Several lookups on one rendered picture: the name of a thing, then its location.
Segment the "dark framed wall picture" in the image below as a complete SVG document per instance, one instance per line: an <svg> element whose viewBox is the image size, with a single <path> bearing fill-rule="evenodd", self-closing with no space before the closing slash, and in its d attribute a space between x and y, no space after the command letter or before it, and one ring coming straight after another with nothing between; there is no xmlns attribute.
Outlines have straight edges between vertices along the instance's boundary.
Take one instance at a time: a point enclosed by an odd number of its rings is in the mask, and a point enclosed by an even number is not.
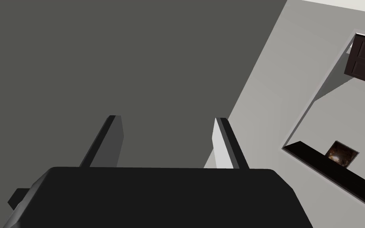
<svg viewBox="0 0 365 228"><path fill-rule="evenodd" d="M339 141L335 141L325 153L325 157L331 159L342 167L348 168L358 154L358 151L340 143Z"/></svg>

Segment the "dark brown open door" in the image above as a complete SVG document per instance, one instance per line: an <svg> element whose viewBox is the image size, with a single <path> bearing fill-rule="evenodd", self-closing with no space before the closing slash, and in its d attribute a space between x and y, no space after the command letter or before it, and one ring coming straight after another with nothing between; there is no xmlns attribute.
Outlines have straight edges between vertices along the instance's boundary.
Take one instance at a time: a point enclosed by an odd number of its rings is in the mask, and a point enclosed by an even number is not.
<svg viewBox="0 0 365 228"><path fill-rule="evenodd" d="M282 148L337 186L365 203L365 179L298 141Z"/></svg>

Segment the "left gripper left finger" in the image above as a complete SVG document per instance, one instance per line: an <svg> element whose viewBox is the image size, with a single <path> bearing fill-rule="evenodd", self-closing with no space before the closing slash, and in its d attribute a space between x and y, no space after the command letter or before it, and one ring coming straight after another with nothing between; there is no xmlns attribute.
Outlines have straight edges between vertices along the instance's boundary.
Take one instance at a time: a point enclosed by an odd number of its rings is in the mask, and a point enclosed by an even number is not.
<svg viewBox="0 0 365 228"><path fill-rule="evenodd" d="M117 167L123 139L121 116L108 116L83 158L80 167Z"/></svg>

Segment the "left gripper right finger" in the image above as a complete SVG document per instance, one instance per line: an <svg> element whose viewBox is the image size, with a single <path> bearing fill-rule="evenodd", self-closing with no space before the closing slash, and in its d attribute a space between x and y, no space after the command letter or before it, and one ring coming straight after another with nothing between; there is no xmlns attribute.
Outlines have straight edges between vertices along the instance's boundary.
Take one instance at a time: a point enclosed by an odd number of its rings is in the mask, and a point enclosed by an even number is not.
<svg viewBox="0 0 365 228"><path fill-rule="evenodd" d="M249 169L227 118L215 118L211 139L213 149L204 168Z"/></svg>

